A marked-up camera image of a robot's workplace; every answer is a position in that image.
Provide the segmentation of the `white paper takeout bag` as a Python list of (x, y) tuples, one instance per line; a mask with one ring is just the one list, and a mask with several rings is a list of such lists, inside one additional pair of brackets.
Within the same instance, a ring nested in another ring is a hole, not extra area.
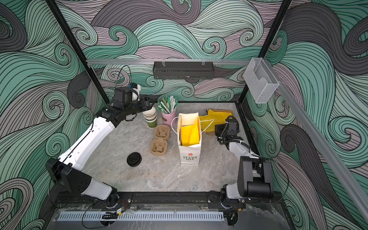
[[(185, 125), (193, 125), (195, 119), (198, 118), (199, 128), (200, 128), (200, 143), (197, 145), (192, 146), (182, 146), (181, 145), (181, 127)], [(199, 165), (200, 160), (200, 153), (202, 147), (202, 131), (201, 128), (201, 121), (199, 119), (198, 113), (191, 113), (191, 114), (182, 114), (180, 113), (179, 116), (175, 117), (171, 123), (171, 129), (177, 135), (177, 144), (179, 148), (180, 154), (180, 161), (182, 166), (186, 165)]]

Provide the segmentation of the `yellow paper napkin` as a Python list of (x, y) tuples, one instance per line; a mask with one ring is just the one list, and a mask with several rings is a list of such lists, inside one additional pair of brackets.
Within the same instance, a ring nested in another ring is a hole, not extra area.
[(185, 125), (181, 127), (181, 145), (192, 146), (200, 143), (200, 128), (198, 118), (195, 119), (193, 125)]

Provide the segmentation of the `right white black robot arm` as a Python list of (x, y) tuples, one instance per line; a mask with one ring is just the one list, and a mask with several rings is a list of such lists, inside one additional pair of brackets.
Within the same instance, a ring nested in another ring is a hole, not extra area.
[(215, 126), (218, 143), (239, 161), (237, 182), (225, 185), (220, 191), (220, 199), (271, 199), (274, 196), (271, 160), (254, 153), (238, 136), (239, 131), (239, 122), (234, 116), (228, 116), (225, 123)]

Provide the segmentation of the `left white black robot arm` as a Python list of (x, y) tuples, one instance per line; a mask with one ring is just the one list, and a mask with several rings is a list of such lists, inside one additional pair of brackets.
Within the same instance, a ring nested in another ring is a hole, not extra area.
[(141, 97), (140, 91), (141, 86), (136, 83), (115, 88), (113, 100), (97, 113), (85, 133), (57, 159), (51, 158), (46, 162), (46, 169), (56, 185), (73, 196), (91, 196), (106, 202), (110, 208), (116, 206), (117, 190), (96, 181), (82, 169), (104, 138), (122, 121), (152, 109), (153, 103), (148, 97)]

